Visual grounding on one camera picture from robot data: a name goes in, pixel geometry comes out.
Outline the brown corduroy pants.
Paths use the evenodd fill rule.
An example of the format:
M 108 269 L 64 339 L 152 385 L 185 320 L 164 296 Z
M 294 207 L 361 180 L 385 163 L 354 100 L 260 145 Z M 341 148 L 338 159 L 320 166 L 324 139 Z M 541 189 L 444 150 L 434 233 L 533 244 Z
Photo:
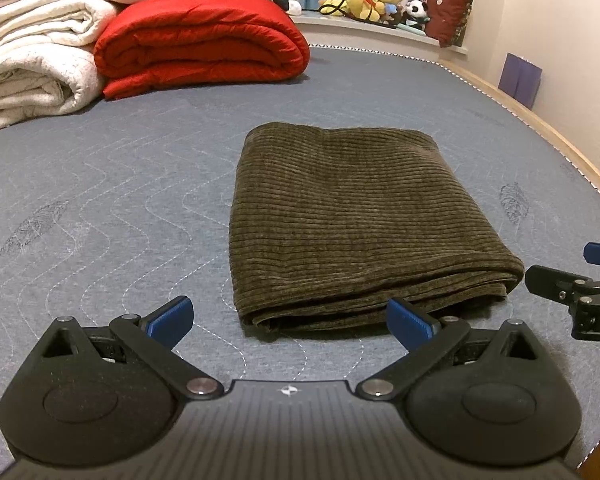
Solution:
M 396 128 L 251 130 L 228 254 L 239 319 L 276 332 L 380 324 L 392 298 L 459 314 L 524 277 L 434 139 Z

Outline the folded red quilt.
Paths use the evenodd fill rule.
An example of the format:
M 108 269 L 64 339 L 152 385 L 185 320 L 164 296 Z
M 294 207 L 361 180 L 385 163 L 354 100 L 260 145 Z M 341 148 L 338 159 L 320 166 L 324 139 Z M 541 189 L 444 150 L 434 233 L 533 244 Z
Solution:
M 145 0 L 96 41 L 108 101 L 192 84 L 258 84 L 300 76 L 306 38 L 271 0 Z

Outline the folded white blanket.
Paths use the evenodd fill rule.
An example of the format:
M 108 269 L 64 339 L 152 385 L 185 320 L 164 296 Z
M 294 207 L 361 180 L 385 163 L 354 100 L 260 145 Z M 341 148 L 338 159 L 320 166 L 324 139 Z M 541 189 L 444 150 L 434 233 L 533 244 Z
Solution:
M 0 129 L 68 115 L 98 98 L 93 49 L 118 9 L 106 0 L 19 0 L 0 8 Z

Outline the panda plush toy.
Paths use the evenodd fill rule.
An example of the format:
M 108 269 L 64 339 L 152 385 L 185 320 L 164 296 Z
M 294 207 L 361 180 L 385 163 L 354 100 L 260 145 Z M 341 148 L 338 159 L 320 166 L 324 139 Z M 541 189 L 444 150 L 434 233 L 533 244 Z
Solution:
M 420 0 L 410 1 L 406 5 L 404 18 L 406 26 L 423 32 L 430 21 L 427 3 Z

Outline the yellow plush toy pile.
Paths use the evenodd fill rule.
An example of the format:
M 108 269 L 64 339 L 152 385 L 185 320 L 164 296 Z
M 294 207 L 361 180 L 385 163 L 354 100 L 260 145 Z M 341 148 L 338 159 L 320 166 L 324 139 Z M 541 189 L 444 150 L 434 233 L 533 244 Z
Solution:
M 345 16 L 355 21 L 396 27 L 402 18 L 403 0 L 320 0 L 318 12 L 323 15 Z

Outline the purple wall paper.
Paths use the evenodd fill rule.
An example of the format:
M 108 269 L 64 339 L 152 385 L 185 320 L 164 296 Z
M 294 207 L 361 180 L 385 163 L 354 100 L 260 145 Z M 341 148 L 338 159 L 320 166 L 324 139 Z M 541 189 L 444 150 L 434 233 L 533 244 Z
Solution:
M 509 53 L 506 55 L 498 88 L 531 110 L 538 95 L 541 78 L 542 70 L 539 66 Z

